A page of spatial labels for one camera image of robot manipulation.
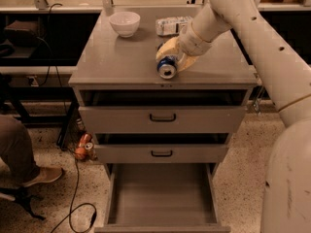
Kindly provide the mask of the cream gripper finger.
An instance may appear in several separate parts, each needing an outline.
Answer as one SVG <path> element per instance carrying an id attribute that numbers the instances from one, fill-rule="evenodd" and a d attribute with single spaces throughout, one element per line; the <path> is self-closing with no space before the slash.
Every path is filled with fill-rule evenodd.
<path id="1" fill-rule="evenodd" d="M 177 72 L 183 72 L 192 66 L 197 60 L 197 56 L 189 56 L 185 53 L 180 53 L 177 56 Z"/>
<path id="2" fill-rule="evenodd" d="M 178 38 L 173 37 L 159 47 L 155 56 L 155 60 L 160 61 L 165 56 L 177 55 L 178 53 L 179 53 Z"/>

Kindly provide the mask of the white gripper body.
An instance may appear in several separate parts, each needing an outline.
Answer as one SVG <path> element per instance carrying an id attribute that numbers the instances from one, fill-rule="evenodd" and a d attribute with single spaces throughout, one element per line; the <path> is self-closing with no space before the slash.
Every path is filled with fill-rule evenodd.
<path id="1" fill-rule="evenodd" d="M 212 44 L 202 40 L 193 30 L 192 22 L 183 27 L 179 33 L 179 46 L 183 53 L 189 56 L 200 56 L 206 53 Z"/>

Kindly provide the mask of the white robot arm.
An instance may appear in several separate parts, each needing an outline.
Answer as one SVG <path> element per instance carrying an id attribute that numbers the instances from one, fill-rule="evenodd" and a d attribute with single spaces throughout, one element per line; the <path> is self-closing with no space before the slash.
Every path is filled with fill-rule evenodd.
<path id="1" fill-rule="evenodd" d="M 156 54 L 179 72 L 232 29 L 248 53 L 286 129 L 271 151 L 260 233 L 311 233 L 311 68 L 260 15 L 259 0 L 209 0 Z"/>

